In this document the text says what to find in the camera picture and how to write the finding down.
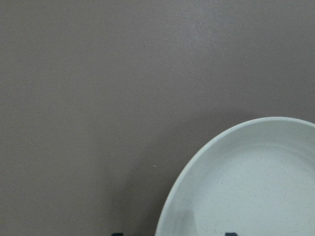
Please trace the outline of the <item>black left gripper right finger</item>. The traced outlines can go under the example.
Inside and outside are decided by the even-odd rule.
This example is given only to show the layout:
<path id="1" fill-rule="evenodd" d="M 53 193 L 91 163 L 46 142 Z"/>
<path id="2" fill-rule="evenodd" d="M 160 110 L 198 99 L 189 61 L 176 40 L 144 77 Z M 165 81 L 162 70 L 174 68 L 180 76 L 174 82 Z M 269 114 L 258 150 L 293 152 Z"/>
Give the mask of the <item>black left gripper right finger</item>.
<path id="1" fill-rule="evenodd" d="M 238 234 L 236 232 L 227 232 L 225 236 L 238 236 Z"/>

